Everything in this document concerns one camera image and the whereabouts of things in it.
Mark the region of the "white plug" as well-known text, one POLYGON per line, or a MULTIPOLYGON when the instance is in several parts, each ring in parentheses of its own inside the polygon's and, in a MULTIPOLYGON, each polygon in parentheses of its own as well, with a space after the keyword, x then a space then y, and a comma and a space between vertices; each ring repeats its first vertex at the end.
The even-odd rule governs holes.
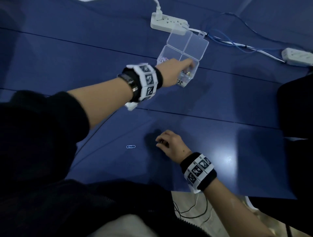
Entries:
POLYGON ((160 6, 158 0, 154 0, 154 2, 156 3, 156 15, 155 15, 155 20, 156 20, 156 21, 160 21, 160 20, 162 20, 162 17, 163 17, 162 10, 161 10, 161 6, 160 6))

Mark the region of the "person's right forearm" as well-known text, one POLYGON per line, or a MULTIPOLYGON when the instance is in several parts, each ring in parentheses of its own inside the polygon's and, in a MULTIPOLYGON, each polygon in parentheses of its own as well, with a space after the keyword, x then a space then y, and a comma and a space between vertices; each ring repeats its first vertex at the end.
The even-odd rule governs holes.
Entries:
POLYGON ((272 231, 217 178, 203 193, 229 237, 275 237, 272 231))

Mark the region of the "clear plastic compartment box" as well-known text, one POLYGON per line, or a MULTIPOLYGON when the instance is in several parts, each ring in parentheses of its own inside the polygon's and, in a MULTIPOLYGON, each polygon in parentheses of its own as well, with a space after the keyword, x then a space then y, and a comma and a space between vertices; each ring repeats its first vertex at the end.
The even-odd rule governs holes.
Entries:
MULTIPOLYGON (((157 59, 157 64, 160 64, 162 57, 167 57, 169 60, 175 58, 179 61, 191 58, 194 62, 193 72, 195 76, 199 62, 209 45, 204 37, 205 33, 202 31, 194 34, 189 28, 176 25, 157 59)), ((186 87, 194 76, 188 77, 181 72, 177 79, 177 85, 183 88, 186 87)))

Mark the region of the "white power strip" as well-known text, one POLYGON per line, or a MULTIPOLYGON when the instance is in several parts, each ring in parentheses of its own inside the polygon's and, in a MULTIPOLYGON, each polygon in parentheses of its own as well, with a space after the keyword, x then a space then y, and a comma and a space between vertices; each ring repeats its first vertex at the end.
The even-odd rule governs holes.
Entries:
POLYGON ((186 20, 181 18, 176 18, 168 15, 162 15, 160 20, 156 19, 156 12, 151 15, 150 26, 154 30, 159 30, 167 33, 171 33, 172 29, 179 25, 180 27, 189 28, 189 24, 186 20))
POLYGON ((286 48, 281 52, 283 61, 286 64, 300 67, 313 66, 313 53, 297 50, 292 48, 286 48))

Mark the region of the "person's left hand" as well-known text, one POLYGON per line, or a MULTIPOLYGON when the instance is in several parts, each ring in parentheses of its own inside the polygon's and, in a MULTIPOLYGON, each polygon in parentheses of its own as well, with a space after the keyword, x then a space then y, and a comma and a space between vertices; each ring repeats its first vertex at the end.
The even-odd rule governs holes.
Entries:
POLYGON ((156 68, 160 71, 163 78, 162 87, 170 87, 177 83, 177 79, 180 75, 177 70, 177 61, 179 60, 172 58, 156 65, 156 68))

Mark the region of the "black chair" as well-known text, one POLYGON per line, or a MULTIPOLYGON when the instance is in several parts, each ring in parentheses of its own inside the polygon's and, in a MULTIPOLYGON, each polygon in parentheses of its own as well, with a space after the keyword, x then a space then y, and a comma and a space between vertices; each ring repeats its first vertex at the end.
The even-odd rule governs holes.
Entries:
POLYGON ((280 86, 277 104, 296 199, 248 199, 262 213, 313 237, 313 73, 280 86))

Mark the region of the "person's right hand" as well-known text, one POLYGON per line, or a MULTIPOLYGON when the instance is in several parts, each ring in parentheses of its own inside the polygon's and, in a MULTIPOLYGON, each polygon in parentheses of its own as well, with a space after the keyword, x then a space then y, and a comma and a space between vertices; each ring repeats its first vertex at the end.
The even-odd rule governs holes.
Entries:
POLYGON ((181 136, 174 133, 173 131, 166 130, 160 134, 160 136, 170 136, 169 145, 170 148, 160 148, 166 156, 168 156, 172 161, 177 164, 181 164, 181 162, 186 159, 192 151, 186 146, 183 142, 181 136))

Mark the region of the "black jacket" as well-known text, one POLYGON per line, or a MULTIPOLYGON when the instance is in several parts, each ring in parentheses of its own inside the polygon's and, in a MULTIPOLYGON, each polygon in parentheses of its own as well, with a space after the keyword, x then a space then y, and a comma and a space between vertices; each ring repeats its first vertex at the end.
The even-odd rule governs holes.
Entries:
POLYGON ((87 237, 129 214, 159 237, 211 237, 178 219, 171 192, 155 183, 66 180, 89 130, 66 92, 18 91, 0 103, 0 237, 87 237))

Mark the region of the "left wrist marker band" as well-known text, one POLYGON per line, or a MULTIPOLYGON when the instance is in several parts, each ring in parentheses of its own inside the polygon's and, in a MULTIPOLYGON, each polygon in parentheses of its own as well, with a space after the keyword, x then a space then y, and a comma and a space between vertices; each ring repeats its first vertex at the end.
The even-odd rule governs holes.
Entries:
POLYGON ((140 102, 151 99, 163 85, 159 69, 148 63, 127 65, 117 77, 127 82, 133 92, 132 99, 125 104, 128 111, 134 110, 140 102))

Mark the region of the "wrist marker band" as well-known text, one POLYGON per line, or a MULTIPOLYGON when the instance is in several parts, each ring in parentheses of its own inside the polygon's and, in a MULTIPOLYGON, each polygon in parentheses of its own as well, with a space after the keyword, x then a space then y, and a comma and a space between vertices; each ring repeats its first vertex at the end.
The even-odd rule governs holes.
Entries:
POLYGON ((194 152, 181 163, 182 173, 192 193, 199 193, 217 178, 212 162, 203 154, 194 152))
POLYGON ((117 77, 127 82, 133 92, 132 99, 125 104, 128 111, 134 110, 140 102, 151 99, 163 85, 159 69, 148 63, 127 65, 117 77))

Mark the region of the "right wrist marker band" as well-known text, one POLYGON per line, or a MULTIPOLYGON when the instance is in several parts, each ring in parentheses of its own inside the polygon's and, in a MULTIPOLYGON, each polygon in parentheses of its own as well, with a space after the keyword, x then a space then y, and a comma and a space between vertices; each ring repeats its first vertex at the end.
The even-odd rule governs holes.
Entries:
POLYGON ((217 178, 212 162, 203 154, 194 152, 181 163, 182 173, 192 193, 199 193, 217 178))

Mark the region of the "person's left forearm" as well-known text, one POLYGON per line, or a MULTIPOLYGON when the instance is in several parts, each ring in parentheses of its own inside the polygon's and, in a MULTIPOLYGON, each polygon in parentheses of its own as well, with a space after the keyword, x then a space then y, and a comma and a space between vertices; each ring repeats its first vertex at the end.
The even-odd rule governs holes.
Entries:
POLYGON ((68 91, 84 109, 90 128, 94 128, 133 97, 133 90, 122 78, 68 91))

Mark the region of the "light trousers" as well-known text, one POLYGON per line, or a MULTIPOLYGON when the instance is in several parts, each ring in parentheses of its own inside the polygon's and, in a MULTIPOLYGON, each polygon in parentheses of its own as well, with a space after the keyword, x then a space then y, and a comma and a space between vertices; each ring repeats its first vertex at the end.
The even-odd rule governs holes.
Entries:
POLYGON ((87 237, 159 237, 137 215, 123 215, 104 224, 87 237))

